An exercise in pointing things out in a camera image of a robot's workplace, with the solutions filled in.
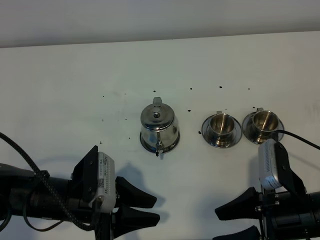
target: stainless steel saucer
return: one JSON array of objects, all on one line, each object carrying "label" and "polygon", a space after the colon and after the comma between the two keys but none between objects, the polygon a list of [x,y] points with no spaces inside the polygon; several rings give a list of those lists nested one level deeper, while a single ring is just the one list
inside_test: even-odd
[{"label": "stainless steel saucer", "polygon": [[[269,139],[275,130],[284,130],[284,124],[272,111],[257,108],[255,112],[248,114],[242,123],[242,131],[245,137],[254,144],[262,144]],[[278,134],[280,141],[283,133]]]},{"label": "stainless steel saucer", "polygon": [[204,140],[216,148],[230,148],[242,137],[240,123],[222,111],[217,111],[215,115],[208,117],[201,129]]}]

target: white table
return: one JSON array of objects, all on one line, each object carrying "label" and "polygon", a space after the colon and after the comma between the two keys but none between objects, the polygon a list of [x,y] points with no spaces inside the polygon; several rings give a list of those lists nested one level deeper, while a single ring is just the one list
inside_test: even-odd
[{"label": "white table", "polygon": [[[259,107],[320,144],[319,43],[320,32],[297,32],[3,48],[0,131],[54,177],[69,178],[98,145],[115,160],[117,175],[157,196],[150,212],[160,214],[158,226],[119,240],[235,233],[258,222],[219,221],[214,210],[248,187],[259,189],[258,146],[242,136],[236,146],[217,149],[198,131],[216,111],[242,122]],[[141,111],[158,96],[175,111],[181,134],[163,159],[139,141]],[[281,142],[308,192],[320,191],[320,152],[290,136]],[[29,169],[3,141],[0,153],[2,163]],[[39,228],[52,224],[31,220]],[[13,217],[0,238],[90,240],[94,233],[71,223],[41,233]]]}]

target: white wall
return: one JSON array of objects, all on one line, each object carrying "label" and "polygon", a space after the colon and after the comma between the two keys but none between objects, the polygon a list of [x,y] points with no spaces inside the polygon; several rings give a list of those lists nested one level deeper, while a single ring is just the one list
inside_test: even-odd
[{"label": "white wall", "polygon": [[0,47],[320,30],[320,0],[1,0]]}]

